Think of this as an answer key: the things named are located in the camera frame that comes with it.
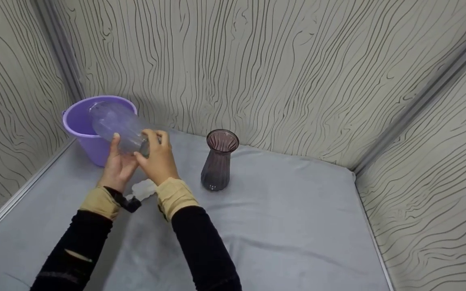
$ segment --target beige cuff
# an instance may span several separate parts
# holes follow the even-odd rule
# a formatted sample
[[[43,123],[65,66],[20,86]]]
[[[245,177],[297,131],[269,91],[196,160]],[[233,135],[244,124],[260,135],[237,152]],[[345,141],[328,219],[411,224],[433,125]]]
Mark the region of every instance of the beige cuff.
[[[104,187],[96,187],[89,191],[80,210],[86,210],[100,214],[110,220],[114,220],[120,210],[120,205],[111,197]]]
[[[156,188],[159,206],[168,220],[171,220],[176,212],[187,206],[199,206],[188,185],[179,179],[172,177]]]

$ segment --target plastic bottle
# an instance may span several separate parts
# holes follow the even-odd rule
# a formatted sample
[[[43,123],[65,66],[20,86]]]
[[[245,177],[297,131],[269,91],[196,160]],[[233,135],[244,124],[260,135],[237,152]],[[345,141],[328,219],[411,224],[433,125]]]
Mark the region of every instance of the plastic bottle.
[[[148,157],[148,139],[141,131],[148,124],[133,111],[119,103],[97,102],[89,108],[93,129],[102,138],[111,141],[113,134],[120,134],[118,149],[122,154],[139,152]]]

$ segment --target black watch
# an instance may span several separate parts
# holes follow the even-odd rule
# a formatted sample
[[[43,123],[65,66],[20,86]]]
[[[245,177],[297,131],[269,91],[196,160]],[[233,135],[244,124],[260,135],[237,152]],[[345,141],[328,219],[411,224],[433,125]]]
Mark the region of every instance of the black watch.
[[[133,213],[141,206],[141,201],[137,200],[135,196],[133,196],[131,200],[127,200],[125,197],[123,197],[123,194],[120,193],[120,191],[107,186],[104,186],[104,188],[109,191],[109,194],[111,194],[111,197],[116,201],[116,203],[118,203],[128,212]]]

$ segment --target person's left hand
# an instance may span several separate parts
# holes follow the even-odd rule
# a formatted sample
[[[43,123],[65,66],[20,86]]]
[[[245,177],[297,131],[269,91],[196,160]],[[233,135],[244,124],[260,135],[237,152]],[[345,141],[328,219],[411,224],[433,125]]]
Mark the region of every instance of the person's left hand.
[[[131,180],[138,162],[133,155],[121,155],[118,151],[120,135],[115,133],[111,141],[109,157],[105,164],[104,173],[96,186],[107,186],[120,191],[123,194],[125,185]]]

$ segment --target white cloth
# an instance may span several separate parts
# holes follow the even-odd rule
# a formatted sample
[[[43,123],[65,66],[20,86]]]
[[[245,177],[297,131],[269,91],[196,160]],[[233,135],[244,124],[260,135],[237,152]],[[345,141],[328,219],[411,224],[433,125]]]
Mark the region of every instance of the white cloth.
[[[150,179],[146,179],[132,186],[133,193],[126,196],[127,200],[136,197],[137,200],[143,201],[156,193],[156,184]]]

